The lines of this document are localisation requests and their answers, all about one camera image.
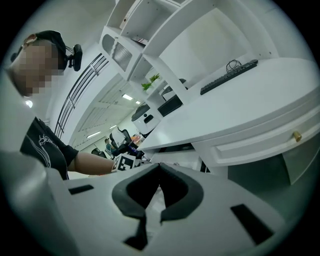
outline black keyboard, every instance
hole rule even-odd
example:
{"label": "black keyboard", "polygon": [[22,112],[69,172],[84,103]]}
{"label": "black keyboard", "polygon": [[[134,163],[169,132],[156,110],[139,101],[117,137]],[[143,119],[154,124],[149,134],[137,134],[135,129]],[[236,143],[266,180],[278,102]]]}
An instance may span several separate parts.
{"label": "black keyboard", "polygon": [[226,73],[224,76],[219,77],[218,79],[214,80],[211,83],[208,83],[206,86],[201,88],[200,95],[203,95],[212,89],[218,87],[219,85],[222,85],[223,83],[231,80],[232,78],[235,78],[239,76],[240,74],[253,69],[257,66],[256,62],[248,62],[242,66],[238,66],[235,69],[231,70],[229,73]]}

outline black rectangular slot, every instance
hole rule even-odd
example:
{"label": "black rectangular slot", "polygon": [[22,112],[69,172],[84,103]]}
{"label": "black rectangular slot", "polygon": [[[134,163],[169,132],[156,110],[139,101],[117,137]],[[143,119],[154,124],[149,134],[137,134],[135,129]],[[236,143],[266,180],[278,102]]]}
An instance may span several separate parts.
{"label": "black rectangular slot", "polygon": [[241,222],[256,245],[270,238],[274,233],[244,204],[231,207],[231,211]]}
{"label": "black rectangular slot", "polygon": [[88,190],[93,190],[94,187],[91,185],[78,186],[74,188],[69,188],[69,192],[71,195],[79,194]]}

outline white desk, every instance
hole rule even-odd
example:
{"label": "white desk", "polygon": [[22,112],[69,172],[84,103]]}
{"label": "white desk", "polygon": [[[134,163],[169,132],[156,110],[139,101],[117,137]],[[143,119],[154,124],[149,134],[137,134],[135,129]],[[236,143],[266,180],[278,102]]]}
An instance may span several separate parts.
{"label": "white desk", "polygon": [[[141,144],[157,149],[192,143],[208,167],[265,159],[293,149],[320,131],[316,63],[297,58],[260,60],[164,117]],[[296,142],[293,132],[302,139]]]}

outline floor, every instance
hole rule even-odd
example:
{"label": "floor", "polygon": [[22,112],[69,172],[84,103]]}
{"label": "floor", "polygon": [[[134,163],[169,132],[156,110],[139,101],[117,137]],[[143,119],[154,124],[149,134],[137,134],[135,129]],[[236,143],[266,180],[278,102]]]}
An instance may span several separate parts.
{"label": "floor", "polygon": [[320,153],[293,185],[282,155],[229,166],[228,179],[273,206],[286,221],[299,218],[308,205],[320,173]]}

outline white panel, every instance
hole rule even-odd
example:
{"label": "white panel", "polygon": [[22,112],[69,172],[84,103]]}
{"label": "white panel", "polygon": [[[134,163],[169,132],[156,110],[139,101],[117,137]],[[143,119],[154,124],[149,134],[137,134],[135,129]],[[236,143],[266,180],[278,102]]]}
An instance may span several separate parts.
{"label": "white panel", "polygon": [[107,22],[107,26],[119,28],[121,22],[129,11],[130,7],[136,0],[119,0],[114,7],[111,16]]}
{"label": "white panel", "polygon": [[169,4],[159,4],[153,0],[142,0],[125,24],[121,35],[129,38],[140,37],[150,40],[158,28],[175,11]]}
{"label": "white panel", "polygon": [[191,0],[170,16],[150,39],[143,53],[160,56],[167,46],[188,26],[214,8],[214,0]]}
{"label": "white panel", "polygon": [[277,48],[266,28],[245,3],[239,0],[224,0],[218,2],[217,8],[245,35],[257,59],[279,58]]}

